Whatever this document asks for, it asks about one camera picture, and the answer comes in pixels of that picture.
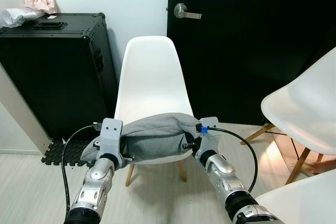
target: white plastic chair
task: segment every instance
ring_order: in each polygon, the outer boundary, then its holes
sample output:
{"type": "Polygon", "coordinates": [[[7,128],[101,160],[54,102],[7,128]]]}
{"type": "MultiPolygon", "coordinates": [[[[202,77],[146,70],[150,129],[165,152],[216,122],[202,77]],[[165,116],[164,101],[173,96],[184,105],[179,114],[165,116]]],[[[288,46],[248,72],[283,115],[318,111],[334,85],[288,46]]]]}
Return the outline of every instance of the white plastic chair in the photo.
{"type": "Polygon", "coordinates": [[[306,148],[286,184],[298,175],[310,150],[336,155],[336,48],[283,88],[265,97],[261,110],[272,123],[248,140],[276,126],[306,148]]]}
{"type": "Polygon", "coordinates": [[[336,223],[336,169],[256,198],[286,224],[336,223]]]}
{"type": "MultiPolygon", "coordinates": [[[[123,58],[114,118],[126,125],[147,116],[174,112],[193,115],[173,42],[162,36],[131,39],[123,58]]],[[[191,151],[141,164],[177,162],[181,178],[186,181],[181,160],[190,154],[191,151]]],[[[130,184],[133,169],[131,164],[126,186],[130,184]]]]}

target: door handle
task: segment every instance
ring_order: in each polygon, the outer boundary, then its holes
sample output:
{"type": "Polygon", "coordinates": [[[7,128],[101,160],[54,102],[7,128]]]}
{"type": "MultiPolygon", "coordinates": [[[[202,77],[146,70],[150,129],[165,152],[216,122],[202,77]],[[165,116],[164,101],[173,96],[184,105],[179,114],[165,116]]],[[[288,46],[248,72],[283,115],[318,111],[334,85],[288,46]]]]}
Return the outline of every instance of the door handle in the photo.
{"type": "Polygon", "coordinates": [[[201,19],[202,16],[202,14],[199,13],[188,13],[186,5],[183,3],[175,5],[174,15],[176,18],[194,18],[194,19],[201,19]]]}

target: gray cloth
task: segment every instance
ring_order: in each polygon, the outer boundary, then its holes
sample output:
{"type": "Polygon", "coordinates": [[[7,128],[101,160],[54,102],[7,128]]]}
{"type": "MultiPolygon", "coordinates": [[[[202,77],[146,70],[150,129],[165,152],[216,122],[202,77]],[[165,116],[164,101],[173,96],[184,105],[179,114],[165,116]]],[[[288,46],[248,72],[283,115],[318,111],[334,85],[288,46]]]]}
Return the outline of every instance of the gray cloth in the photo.
{"type": "MultiPolygon", "coordinates": [[[[152,160],[161,157],[181,155],[188,150],[182,148],[186,143],[185,132],[194,138],[200,136],[195,125],[198,119],[182,113],[166,113],[143,118],[129,123],[121,131],[121,153],[134,156],[133,161],[123,162],[122,167],[130,163],[152,160]]],[[[98,154],[93,142],[83,151],[81,160],[92,162],[98,154]]]]}

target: black case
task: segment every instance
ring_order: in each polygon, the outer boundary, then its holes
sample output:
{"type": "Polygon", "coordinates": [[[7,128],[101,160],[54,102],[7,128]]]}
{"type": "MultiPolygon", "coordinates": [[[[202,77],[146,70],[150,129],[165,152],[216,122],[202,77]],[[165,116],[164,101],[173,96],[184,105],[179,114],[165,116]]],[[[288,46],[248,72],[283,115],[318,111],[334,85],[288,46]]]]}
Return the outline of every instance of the black case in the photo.
{"type": "Polygon", "coordinates": [[[0,29],[0,62],[49,137],[113,117],[117,100],[105,16],[45,15],[0,29]]]}

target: wooden chair leg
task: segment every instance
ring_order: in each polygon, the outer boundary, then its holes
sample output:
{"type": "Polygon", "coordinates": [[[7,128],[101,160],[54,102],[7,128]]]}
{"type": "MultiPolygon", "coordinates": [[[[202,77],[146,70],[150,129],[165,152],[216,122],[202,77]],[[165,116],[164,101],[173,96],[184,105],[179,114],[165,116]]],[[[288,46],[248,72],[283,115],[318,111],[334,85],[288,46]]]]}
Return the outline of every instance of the wooden chair leg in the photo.
{"type": "Polygon", "coordinates": [[[187,182],[187,175],[185,173],[182,161],[177,161],[178,170],[180,171],[180,176],[183,182],[187,182]]]}
{"type": "Polygon", "coordinates": [[[294,166],[293,171],[291,172],[291,174],[289,175],[288,180],[286,181],[285,185],[290,184],[294,181],[294,179],[296,178],[296,176],[299,174],[301,166],[303,165],[303,163],[305,162],[306,158],[308,157],[308,154],[310,153],[310,149],[308,149],[307,147],[303,150],[299,160],[297,161],[296,165],[294,166]]]}
{"type": "Polygon", "coordinates": [[[128,169],[128,173],[127,173],[127,179],[126,179],[126,183],[125,186],[129,186],[131,183],[131,178],[132,178],[132,173],[134,170],[134,166],[135,164],[130,164],[130,168],[128,169]]]}
{"type": "Polygon", "coordinates": [[[254,133],[251,136],[249,136],[248,138],[246,138],[245,140],[250,142],[252,139],[255,139],[256,137],[260,136],[261,134],[265,133],[266,131],[270,130],[273,127],[275,127],[273,124],[271,124],[271,123],[267,124],[263,128],[261,128],[259,131],[257,131],[256,133],[254,133]]]}
{"type": "Polygon", "coordinates": [[[319,156],[317,157],[316,162],[321,162],[323,158],[323,154],[319,153],[319,156]]]}

